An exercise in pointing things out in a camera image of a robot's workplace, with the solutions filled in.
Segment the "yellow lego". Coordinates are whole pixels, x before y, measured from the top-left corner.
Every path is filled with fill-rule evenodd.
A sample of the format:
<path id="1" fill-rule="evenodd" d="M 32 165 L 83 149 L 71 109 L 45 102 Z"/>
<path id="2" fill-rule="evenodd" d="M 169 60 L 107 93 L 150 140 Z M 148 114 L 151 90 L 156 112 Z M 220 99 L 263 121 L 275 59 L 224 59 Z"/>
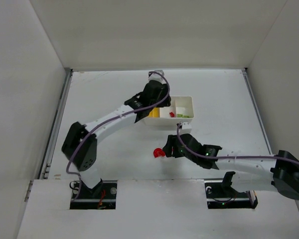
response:
<path id="1" fill-rule="evenodd" d="M 159 108 L 154 108 L 148 115 L 149 118 L 159 118 L 160 117 L 160 110 Z"/>

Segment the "red arch lego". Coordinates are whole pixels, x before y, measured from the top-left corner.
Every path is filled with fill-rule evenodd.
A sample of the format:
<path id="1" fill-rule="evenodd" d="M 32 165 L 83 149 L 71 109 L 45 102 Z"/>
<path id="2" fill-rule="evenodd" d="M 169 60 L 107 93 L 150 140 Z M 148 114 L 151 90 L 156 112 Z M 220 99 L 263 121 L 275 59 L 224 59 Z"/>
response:
<path id="1" fill-rule="evenodd" d="M 156 148 L 153 151 L 154 158 L 165 157 L 165 152 L 161 148 Z"/>

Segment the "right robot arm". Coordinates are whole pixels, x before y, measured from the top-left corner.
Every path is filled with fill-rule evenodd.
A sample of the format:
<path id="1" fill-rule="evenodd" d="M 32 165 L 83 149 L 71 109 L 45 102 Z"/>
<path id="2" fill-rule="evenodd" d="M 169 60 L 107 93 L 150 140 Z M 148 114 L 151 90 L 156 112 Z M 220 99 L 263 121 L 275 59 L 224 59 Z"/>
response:
<path id="1" fill-rule="evenodd" d="M 299 201 L 299 160 L 280 150 L 273 156 L 218 157 L 218 145 L 202 145 L 192 135 L 169 135 L 163 152 L 166 157 L 185 157 L 204 169 L 225 170 L 224 191 L 233 196 L 246 191 L 272 191 Z"/>

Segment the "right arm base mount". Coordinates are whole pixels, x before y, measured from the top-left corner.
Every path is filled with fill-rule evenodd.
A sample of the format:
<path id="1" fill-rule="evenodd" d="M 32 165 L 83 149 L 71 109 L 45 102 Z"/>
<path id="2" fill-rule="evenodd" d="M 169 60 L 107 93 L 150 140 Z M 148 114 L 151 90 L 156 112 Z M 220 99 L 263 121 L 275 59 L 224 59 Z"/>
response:
<path id="1" fill-rule="evenodd" d="M 208 209 L 255 209 L 258 198 L 254 191 L 238 192 L 231 187 L 236 173 L 226 172 L 222 180 L 206 180 L 205 193 Z"/>

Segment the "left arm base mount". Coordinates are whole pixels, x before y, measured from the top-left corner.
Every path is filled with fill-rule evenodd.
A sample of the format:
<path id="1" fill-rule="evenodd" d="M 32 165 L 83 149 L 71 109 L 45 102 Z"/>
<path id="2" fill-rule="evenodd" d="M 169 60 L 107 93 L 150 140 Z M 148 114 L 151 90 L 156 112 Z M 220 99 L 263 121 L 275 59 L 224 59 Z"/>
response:
<path id="1" fill-rule="evenodd" d="M 117 181 L 102 181 L 95 191 L 91 191 L 84 184 L 79 190 L 79 181 L 71 181 L 72 190 L 71 210 L 114 210 L 116 208 Z"/>

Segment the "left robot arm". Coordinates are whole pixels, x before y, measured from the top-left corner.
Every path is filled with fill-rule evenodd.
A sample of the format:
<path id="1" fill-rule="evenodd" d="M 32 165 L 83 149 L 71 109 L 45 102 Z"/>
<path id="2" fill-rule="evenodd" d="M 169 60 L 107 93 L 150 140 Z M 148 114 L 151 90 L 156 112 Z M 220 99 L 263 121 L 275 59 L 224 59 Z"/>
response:
<path id="1" fill-rule="evenodd" d="M 106 137 L 146 118 L 155 107 L 170 106 L 170 86 L 150 80 L 142 92 L 126 100 L 112 113 L 90 123 L 70 126 L 61 151 L 75 165 L 82 184 L 90 191 L 102 182 L 97 170 L 97 147 Z"/>

